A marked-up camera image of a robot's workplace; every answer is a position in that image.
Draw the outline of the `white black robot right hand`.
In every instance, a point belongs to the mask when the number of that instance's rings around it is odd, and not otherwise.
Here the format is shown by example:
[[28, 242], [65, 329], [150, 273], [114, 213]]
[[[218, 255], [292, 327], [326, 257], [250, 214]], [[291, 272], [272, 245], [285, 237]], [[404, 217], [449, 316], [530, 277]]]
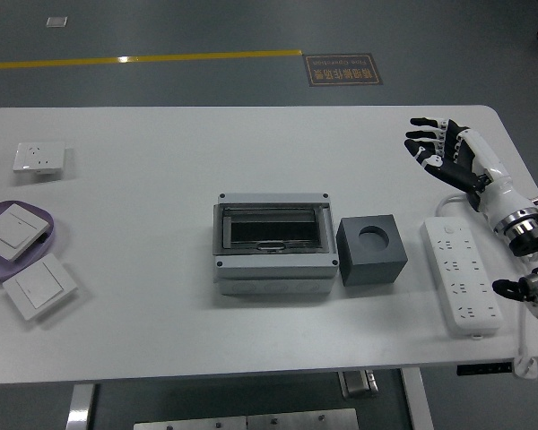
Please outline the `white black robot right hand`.
[[466, 193], [473, 209], [490, 228], [523, 211], [537, 212], [514, 187], [497, 154], [476, 130], [451, 119], [414, 117], [405, 148], [429, 174]]

